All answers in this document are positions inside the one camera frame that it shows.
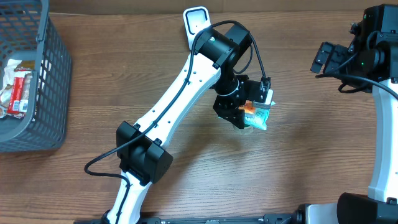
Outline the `orange small box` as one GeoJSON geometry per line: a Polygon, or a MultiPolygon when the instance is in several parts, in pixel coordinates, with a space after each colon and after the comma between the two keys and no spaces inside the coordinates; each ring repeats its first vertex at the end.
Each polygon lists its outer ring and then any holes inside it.
{"type": "Polygon", "coordinates": [[[239,106],[240,110],[244,110],[247,116],[254,115],[256,112],[256,108],[253,106],[252,101],[246,100],[244,105],[239,106]]]}

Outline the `teal wet wipes pack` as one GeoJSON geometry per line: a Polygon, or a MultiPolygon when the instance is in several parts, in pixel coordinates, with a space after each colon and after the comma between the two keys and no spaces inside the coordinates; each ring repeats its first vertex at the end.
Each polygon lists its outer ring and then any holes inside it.
{"type": "Polygon", "coordinates": [[[244,123],[246,125],[253,126],[256,129],[261,129],[261,130],[267,130],[267,120],[269,118],[270,114],[270,109],[269,110],[264,110],[264,109],[259,109],[256,108],[256,112],[254,115],[249,115],[247,116],[246,114],[244,115],[244,123]]]}

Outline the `red snack bar packet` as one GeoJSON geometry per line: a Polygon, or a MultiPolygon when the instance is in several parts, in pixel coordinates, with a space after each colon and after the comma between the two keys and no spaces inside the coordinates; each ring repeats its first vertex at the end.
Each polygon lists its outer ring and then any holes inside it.
{"type": "Polygon", "coordinates": [[[32,72],[27,70],[12,72],[11,78],[13,83],[7,113],[13,115],[27,113],[32,72]]]}

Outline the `beige snack bag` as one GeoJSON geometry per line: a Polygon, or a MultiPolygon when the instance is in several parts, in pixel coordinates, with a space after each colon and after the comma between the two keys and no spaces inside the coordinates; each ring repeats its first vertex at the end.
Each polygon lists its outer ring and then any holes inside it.
{"type": "Polygon", "coordinates": [[[12,91],[12,72],[19,72],[23,70],[33,71],[34,70],[35,61],[34,60],[16,60],[16,59],[9,59],[6,67],[4,68],[4,75],[2,80],[2,89],[1,89],[1,118],[6,116],[14,117],[17,119],[23,118],[26,113],[22,114],[8,114],[7,108],[9,106],[9,100],[11,97],[12,91]]]}

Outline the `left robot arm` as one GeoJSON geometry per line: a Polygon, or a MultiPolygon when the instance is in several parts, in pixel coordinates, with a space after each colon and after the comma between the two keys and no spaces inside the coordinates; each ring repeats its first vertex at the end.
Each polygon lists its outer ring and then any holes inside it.
{"type": "Polygon", "coordinates": [[[216,91],[213,109],[217,116],[237,129],[267,128],[273,105],[271,79],[265,74],[257,82],[234,66],[247,49],[257,54],[252,34],[240,23],[231,22],[225,34],[214,26],[196,33],[182,71],[161,99],[131,125],[122,122],[116,131],[121,179],[116,201],[101,223],[137,223],[149,187],[169,169],[173,157],[166,151],[190,109],[209,90],[216,91]]]}

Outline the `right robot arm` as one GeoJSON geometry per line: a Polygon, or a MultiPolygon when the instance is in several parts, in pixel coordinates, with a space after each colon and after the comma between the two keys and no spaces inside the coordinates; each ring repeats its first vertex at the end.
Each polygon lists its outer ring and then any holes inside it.
{"type": "Polygon", "coordinates": [[[364,10],[348,47],[324,42],[311,71],[341,81],[341,93],[365,92],[376,108],[376,156],[367,195],[343,193],[336,203],[303,204],[288,223],[397,223],[397,5],[364,10]]]}

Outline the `white barcode scanner stand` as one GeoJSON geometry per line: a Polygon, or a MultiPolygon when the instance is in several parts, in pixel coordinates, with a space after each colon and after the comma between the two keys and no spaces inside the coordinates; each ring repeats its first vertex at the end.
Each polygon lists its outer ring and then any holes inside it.
{"type": "Polygon", "coordinates": [[[211,26],[210,15],[206,7],[191,7],[183,12],[183,21],[187,34],[188,47],[191,50],[197,33],[211,26]]]}

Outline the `grey plastic mesh basket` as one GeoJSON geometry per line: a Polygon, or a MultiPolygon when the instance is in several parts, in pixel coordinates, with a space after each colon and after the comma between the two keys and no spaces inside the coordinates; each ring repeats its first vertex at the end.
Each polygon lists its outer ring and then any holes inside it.
{"type": "Polygon", "coordinates": [[[32,60],[27,112],[1,119],[1,152],[52,150],[67,131],[72,58],[49,17],[49,2],[1,1],[1,68],[32,60]]]}

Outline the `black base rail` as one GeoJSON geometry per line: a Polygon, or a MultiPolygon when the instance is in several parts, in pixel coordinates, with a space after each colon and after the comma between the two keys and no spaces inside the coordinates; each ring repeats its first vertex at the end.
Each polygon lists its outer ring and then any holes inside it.
{"type": "Polygon", "coordinates": [[[273,213],[261,217],[212,217],[212,218],[176,218],[141,217],[137,224],[303,224],[306,223],[302,212],[273,213]]]}

